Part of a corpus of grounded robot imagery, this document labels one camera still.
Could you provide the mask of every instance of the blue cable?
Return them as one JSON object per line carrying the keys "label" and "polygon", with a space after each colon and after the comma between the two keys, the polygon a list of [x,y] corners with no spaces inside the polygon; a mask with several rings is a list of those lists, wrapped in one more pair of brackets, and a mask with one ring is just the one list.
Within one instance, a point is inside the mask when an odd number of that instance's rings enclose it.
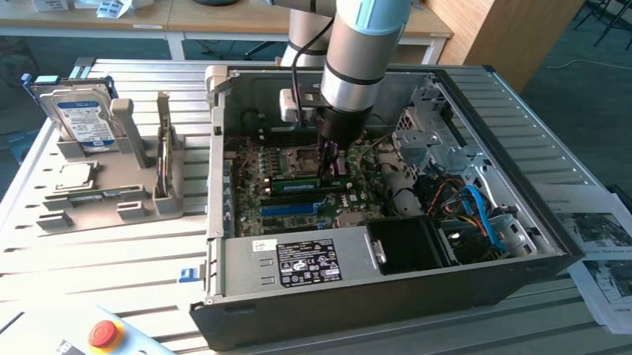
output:
{"label": "blue cable", "polygon": [[[474,197],[476,206],[478,207],[478,214],[481,215],[481,224],[482,224],[482,227],[485,228],[486,234],[489,235],[492,244],[494,244],[498,249],[505,250],[505,246],[502,245],[497,237],[494,227],[492,227],[492,224],[489,220],[486,219],[485,203],[482,202],[481,193],[478,192],[477,188],[473,187],[472,185],[464,186],[464,192],[469,192],[472,196]],[[465,212],[469,215],[474,213],[472,211],[470,203],[468,200],[464,200],[464,208],[465,208]]]}

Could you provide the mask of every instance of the red cable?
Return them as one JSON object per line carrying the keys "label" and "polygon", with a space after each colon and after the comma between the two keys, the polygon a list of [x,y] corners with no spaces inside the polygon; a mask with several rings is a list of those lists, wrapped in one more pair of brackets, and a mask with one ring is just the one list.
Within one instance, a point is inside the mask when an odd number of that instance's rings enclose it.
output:
{"label": "red cable", "polygon": [[472,217],[472,219],[474,220],[476,225],[478,226],[478,228],[481,228],[482,236],[486,237],[486,230],[482,227],[481,221],[476,217]]}
{"label": "red cable", "polygon": [[456,181],[457,183],[462,183],[462,181],[457,179],[445,179],[443,183],[438,186],[437,194],[434,195],[433,202],[430,204],[430,207],[427,208],[427,214],[433,213],[434,205],[437,204],[438,197],[441,196],[441,192],[443,191],[445,185],[452,181]]}

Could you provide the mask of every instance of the hard drive label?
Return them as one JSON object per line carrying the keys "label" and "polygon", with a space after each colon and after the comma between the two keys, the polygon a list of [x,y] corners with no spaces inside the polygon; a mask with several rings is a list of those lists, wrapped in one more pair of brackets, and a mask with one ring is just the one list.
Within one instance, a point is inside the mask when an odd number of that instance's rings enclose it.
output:
{"label": "hard drive label", "polygon": [[60,102],[57,108],[77,142],[95,147],[108,146],[115,142],[108,122],[99,118],[97,101]]}
{"label": "hard drive label", "polygon": [[284,287],[342,280],[334,240],[313,240],[276,245],[278,271]]}

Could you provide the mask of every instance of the aluminum workbench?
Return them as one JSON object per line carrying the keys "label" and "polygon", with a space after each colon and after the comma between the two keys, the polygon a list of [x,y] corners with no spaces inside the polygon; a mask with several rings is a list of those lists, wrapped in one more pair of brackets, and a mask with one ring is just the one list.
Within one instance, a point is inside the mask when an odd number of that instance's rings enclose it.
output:
{"label": "aluminum workbench", "polygon": [[[158,127],[155,92],[170,91],[172,122],[186,135],[186,216],[115,229],[19,240],[4,233],[0,245],[0,322],[17,300],[55,301],[68,294],[119,315],[178,354],[212,354],[188,313],[183,267],[206,256],[206,177],[210,110],[207,61],[97,60],[73,74],[109,74],[121,98],[135,101],[140,133]],[[598,184],[542,126],[493,71],[445,67],[532,182]],[[0,225],[28,204],[37,174],[55,155],[57,134],[44,124],[0,205]],[[632,336],[615,336],[596,324],[566,273],[525,286],[496,306],[473,308],[371,328],[254,348],[231,354],[632,354]]]}

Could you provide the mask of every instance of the red button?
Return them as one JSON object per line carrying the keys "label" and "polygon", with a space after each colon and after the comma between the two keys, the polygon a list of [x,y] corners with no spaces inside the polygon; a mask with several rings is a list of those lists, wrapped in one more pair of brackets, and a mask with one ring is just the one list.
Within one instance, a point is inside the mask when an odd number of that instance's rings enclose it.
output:
{"label": "red button", "polygon": [[119,329],[116,329],[115,323],[108,320],[101,320],[89,332],[88,343],[95,348],[107,348],[116,340],[119,335]]}

